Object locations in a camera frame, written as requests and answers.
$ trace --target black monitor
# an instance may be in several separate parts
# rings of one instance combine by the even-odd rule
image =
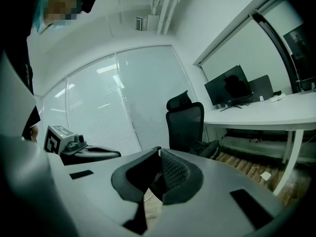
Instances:
[[[240,65],[233,67],[205,85],[213,105],[227,104],[252,95],[247,78]]]

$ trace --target desk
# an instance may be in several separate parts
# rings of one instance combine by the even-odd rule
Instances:
[[[250,130],[287,130],[288,138],[283,162],[289,155],[293,131],[295,138],[285,172],[274,190],[278,195],[288,180],[297,160],[304,130],[316,129],[316,92],[301,92],[270,103],[269,100],[249,106],[205,112],[204,125],[216,128]]]

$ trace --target paper on floor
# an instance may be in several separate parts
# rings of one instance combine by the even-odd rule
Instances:
[[[268,181],[268,179],[271,177],[271,174],[265,171],[261,174],[261,177],[265,179],[266,181]]]

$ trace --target wooden floor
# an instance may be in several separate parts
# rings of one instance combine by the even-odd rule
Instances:
[[[238,153],[229,149],[223,149],[216,160],[243,172],[249,178],[258,182],[270,191],[273,191],[276,188],[285,170],[285,165],[282,164],[280,160]],[[295,166],[285,187],[278,195],[284,205],[292,204],[302,198],[306,193],[311,182],[311,168],[312,167],[304,165]],[[268,181],[265,181],[260,176],[265,171],[271,174]],[[153,193],[148,189],[145,194],[145,200],[152,195]],[[155,225],[161,214],[162,202],[156,196],[152,196],[149,200],[144,202],[144,206],[147,226],[148,229],[150,229]]]

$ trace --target white desk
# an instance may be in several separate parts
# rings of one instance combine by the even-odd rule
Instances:
[[[204,125],[233,129],[253,130],[288,130],[288,139],[283,162],[290,152],[293,131],[295,139],[285,172],[274,190],[278,195],[288,180],[297,160],[303,139],[304,130],[316,129],[316,92],[302,92],[288,95],[270,103],[269,100],[249,106],[222,109],[206,112]]]

